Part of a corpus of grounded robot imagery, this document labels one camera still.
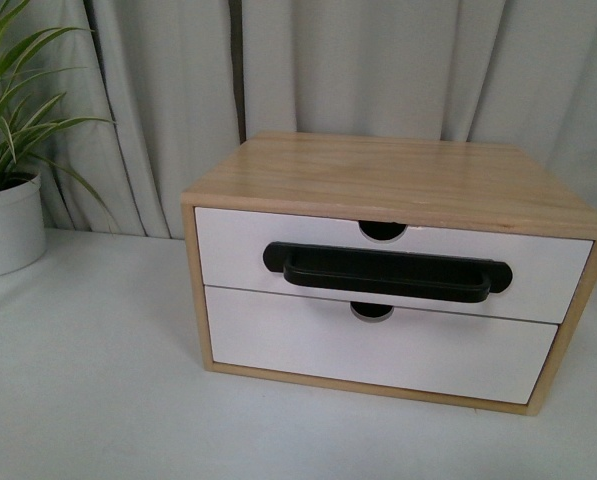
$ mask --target tabletop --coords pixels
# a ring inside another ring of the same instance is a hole
[[[206,372],[183,241],[47,234],[0,276],[0,479],[597,479],[597,285],[524,417]]]

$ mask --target drawer front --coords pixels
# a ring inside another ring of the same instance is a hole
[[[350,220],[208,208],[195,213],[206,285],[545,323],[562,322],[592,243],[413,226],[393,241],[379,242]],[[302,287],[263,264],[263,251],[275,241],[490,259],[506,262],[513,280],[504,292],[480,303]]]
[[[555,325],[206,288],[213,358],[375,385],[525,404]]]

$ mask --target wooden drawer unit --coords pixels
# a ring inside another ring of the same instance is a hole
[[[536,414],[597,278],[507,145],[262,133],[181,201],[213,371]]]

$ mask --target plant pot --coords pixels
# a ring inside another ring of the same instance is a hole
[[[0,192],[0,275],[29,265],[45,249],[38,174]]]

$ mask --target black handle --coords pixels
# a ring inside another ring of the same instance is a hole
[[[462,303],[504,291],[513,277],[493,260],[283,242],[270,243],[263,261],[294,285]]]

